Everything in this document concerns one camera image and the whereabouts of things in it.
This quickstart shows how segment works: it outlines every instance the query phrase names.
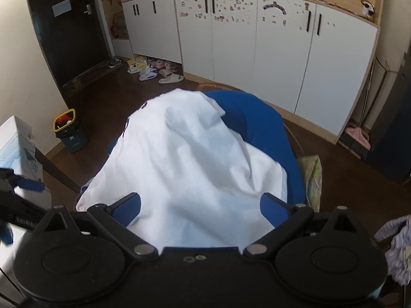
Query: green cloth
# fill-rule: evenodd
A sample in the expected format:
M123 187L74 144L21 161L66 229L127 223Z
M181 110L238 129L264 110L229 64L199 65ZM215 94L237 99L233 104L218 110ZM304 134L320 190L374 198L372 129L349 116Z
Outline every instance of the green cloth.
M318 155L304 156L298 158L297 162L301 176L303 177L307 205L315 212L319 212L323 181L323 169L321 167L320 157Z

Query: black mount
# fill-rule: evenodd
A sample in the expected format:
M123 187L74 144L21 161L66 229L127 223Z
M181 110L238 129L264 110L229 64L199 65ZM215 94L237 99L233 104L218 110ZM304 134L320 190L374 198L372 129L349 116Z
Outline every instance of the black mount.
M24 307L381 306L385 257L344 207L290 207L243 255L165 248L159 256L107 212L57 207L44 216L14 262Z

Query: striped cloth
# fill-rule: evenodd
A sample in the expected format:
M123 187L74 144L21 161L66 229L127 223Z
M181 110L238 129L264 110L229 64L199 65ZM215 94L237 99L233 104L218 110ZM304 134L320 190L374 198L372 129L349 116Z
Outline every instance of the striped cloth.
M411 279L411 215L388 221L377 231L374 238L381 242L392 235L395 236L391 241L391 248L385 253L388 273L394 281L406 286Z

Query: round black pad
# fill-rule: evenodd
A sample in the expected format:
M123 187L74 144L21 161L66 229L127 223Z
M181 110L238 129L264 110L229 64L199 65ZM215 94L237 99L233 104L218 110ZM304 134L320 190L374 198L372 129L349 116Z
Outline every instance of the round black pad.
M44 232L18 250L14 274L21 288L37 299L78 302L101 293L120 278L121 250L91 235Z
M381 251L352 232L306 236L282 247L275 268L285 283L320 301L357 301L385 282L388 269Z

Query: dark wooden door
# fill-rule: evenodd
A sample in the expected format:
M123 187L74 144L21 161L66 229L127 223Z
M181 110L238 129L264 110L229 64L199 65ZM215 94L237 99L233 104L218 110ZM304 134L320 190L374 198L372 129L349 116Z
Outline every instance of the dark wooden door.
M58 8L53 12L53 6L66 0L28 1L38 39L60 87L108 58L94 0L69 0L71 10L57 16Z

